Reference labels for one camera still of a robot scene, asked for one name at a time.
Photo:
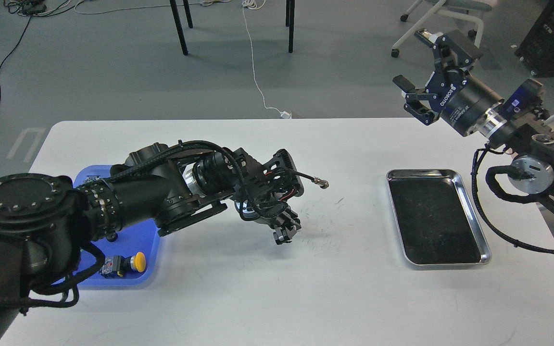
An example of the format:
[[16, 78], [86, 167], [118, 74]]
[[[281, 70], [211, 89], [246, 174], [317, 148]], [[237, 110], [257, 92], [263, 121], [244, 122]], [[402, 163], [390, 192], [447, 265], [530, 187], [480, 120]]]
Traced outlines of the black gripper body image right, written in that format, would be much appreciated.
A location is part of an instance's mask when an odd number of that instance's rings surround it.
[[461, 136], [479, 131], [491, 138], [506, 124], [497, 111], [504, 99], [474, 76], [448, 72], [448, 80], [434, 72], [426, 90], [435, 94], [431, 109]]

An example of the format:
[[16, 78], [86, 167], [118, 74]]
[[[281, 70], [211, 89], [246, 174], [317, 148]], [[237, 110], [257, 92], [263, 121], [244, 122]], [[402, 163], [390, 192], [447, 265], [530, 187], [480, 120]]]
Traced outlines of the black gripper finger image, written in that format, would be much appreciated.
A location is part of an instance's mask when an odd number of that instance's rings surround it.
[[445, 106], [442, 106], [446, 96], [446, 79], [440, 75], [432, 75], [423, 88], [417, 88], [403, 75], [398, 75], [392, 82], [403, 92], [405, 104], [403, 108], [424, 125], [431, 125], [439, 120]]
[[282, 235], [295, 235], [301, 229], [301, 220], [294, 211], [284, 211], [279, 215]]
[[294, 237], [294, 227], [292, 226], [282, 226], [277, 227], [273, 230], [273, 236], [275, 243], [277, 245], [283, 245], [285, 243], [290, 243]]
[[455, 29], [448, 33], [431, 33], [422, 28], [414, 36], [431, 48], [434, 59], [435, 83], [442, 87], [457, 85], [470, 74], [483, 52], [466, 35]]

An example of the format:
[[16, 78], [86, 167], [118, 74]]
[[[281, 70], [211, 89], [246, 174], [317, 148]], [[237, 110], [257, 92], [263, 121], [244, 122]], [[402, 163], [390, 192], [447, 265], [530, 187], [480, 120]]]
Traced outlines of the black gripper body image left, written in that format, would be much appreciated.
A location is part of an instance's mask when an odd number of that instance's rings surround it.
[[290, 206], [283, 201], [260, 202], [259, 212], [253, 208], [250, 201], [236, 201], [234, 206], [242, 221], [257, 222], [268, 225], [273, 230], [281, 230], [286, 223], [286, 213]]

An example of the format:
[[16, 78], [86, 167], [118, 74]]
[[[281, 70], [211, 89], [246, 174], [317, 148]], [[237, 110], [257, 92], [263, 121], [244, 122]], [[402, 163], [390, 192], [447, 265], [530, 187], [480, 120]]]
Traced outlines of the black robot arm image left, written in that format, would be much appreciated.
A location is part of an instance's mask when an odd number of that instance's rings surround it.
[[148, 219], [163, 237], [223, 212], [230, 199], [240, 219], [290, 243], [301, 221], [288, 200], [303, 195], [301, 179], [329, 186], [297, 171], [285, 149], [260, 163], [202, 140], [152, 144], [79, 186], [65, 175], [0, 177], [0, 339], [31, 308], [77, 304], [79, 283], [106, 264], [95, 243]]

